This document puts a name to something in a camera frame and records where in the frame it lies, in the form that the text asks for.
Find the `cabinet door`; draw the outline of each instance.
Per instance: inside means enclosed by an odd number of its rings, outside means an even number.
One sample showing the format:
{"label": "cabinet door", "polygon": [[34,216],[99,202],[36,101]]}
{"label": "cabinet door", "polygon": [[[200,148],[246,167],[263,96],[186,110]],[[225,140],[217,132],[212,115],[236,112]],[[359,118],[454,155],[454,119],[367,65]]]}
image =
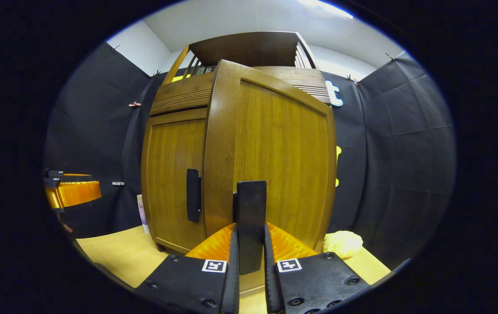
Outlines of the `cabinet door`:
{"label": "cabinet door", "polygon": [[266,220],[320,250],[334,203],[332,109],[283,80],[221,60],[209,110],[207,234],[232,221],[237,181],[264,180]]}
{"label": "cabinet door", "polygon": [[187,169],[203,172],[207,109],[169,113],[149,119],[142,156],[142,194],[155,242],[188,252],[206,238],[204,213],[187,219]]}

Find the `yellow sponge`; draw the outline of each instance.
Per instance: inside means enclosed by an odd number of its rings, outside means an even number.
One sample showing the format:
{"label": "yellow sponge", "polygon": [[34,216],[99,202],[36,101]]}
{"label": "yellow sponge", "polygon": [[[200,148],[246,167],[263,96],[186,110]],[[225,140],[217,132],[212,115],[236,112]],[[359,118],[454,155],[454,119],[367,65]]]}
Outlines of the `yellow sponge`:
{"label": "yellow sponge", "polygon": [[352,231],[336,231],[326,234],[322,243],[322,252],[334,252],[340,258],[353,256],[363,247],[363,239]]}

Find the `wooden floor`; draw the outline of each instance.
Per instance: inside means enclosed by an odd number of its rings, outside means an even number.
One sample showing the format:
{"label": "wooden floor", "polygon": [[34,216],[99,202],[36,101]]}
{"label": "wooden floor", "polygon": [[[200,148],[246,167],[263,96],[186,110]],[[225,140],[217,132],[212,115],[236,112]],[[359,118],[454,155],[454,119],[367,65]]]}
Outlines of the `wooden floor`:
{"label": "wooden floor", "polygon": [[[139,286],[168,255],[157,250],[152,238],[145,234],[142,226],[76,241],[92,262],[101,264],[133,288]],[[365,248],[351,258],[344,259],[344,262],[368,284],[373,284],[390,272]],[[245,278],[241,277],[241,280],[255,280],[254,277]],[[239,313],[266,314],[264,289],[241,292]]]}

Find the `ceiling light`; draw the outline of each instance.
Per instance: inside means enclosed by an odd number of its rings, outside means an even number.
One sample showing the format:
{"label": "ceiling light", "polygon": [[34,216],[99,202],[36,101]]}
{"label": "ceiling light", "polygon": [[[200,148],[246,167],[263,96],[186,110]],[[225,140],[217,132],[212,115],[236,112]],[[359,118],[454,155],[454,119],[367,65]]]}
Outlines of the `ceiling light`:
{"label": "ceiling light", "polygon": [[353,16],[351,14],[349,14],[348,12],[345,12],[344,10],[336,8],[335,6],[333,6],[331,4],[328,4],[328,3],[325,3],[325,2],[322,2],[322,1],[318,1],[318,0],[296,0],[296,1],[300,2],[302,4],[305,4],[307,6],[320,7],[323,10],[326,10],[326,11],[331,12],[333,14],[338,14],[338,15],[341,15],[341,16],[345,16],[346,18],[349,18],[350,20],[353,20]]}

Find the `black handle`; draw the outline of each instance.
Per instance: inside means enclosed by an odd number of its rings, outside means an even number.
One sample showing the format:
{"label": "black handle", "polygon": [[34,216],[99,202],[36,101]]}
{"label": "black handle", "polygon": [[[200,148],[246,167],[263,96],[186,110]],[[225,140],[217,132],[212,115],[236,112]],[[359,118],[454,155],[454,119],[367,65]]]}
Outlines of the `black handle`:
{"label": "black handle", "polygon": [[201,195],[202,181],[197,169],[187,169],[187,219],[199,222],[200,213],[203,212]]}

